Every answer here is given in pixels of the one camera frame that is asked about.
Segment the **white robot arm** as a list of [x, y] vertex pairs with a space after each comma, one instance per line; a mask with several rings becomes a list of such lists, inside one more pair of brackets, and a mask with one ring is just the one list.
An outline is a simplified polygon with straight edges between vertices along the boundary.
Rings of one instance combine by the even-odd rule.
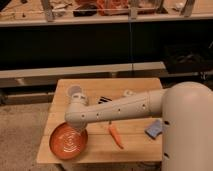
[[197, 82], [144, 91], [99, 105], [75, 93], [65, 121], [83, 131], [89, 123], [160, 116], [162, 171], [213, 171], [213, 90]]

